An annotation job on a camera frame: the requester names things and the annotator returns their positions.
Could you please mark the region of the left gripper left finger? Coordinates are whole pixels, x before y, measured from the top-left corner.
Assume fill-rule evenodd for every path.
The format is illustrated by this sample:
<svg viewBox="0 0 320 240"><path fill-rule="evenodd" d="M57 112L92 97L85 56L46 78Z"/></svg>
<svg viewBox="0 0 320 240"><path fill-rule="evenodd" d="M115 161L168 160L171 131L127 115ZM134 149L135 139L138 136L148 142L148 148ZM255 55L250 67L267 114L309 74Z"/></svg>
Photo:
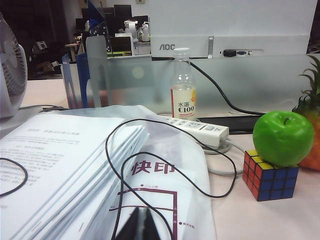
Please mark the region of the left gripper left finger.
<svg viewBox="0 0 320 240"><path fill-rule="evenodd" d="M141 240L143 233L143 211L136 207L117 234L118 240Z"/></svg>

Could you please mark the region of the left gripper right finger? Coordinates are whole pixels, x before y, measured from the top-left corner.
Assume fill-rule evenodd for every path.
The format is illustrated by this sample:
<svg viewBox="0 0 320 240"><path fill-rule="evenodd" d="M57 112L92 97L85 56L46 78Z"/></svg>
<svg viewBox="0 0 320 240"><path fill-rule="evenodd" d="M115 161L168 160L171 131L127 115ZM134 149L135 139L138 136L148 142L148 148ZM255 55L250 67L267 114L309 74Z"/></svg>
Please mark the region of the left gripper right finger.
<svg viewBox="0 0 320 240"><path fill-rule="evenodd" d="M151 212L156 212L155 210L150 210L150 208L147 208L146 210L146 239L147 240L164 240L164 238L161 238L161 235L159 234L158 228L156 226L154 217ZM161 220L168 225L168 221L163 216L161 212L156 212L157 215L161 218ZM169 232L169 239L173 239L173 234L171 231L171 228L167 227L167 231Z"/></svg>

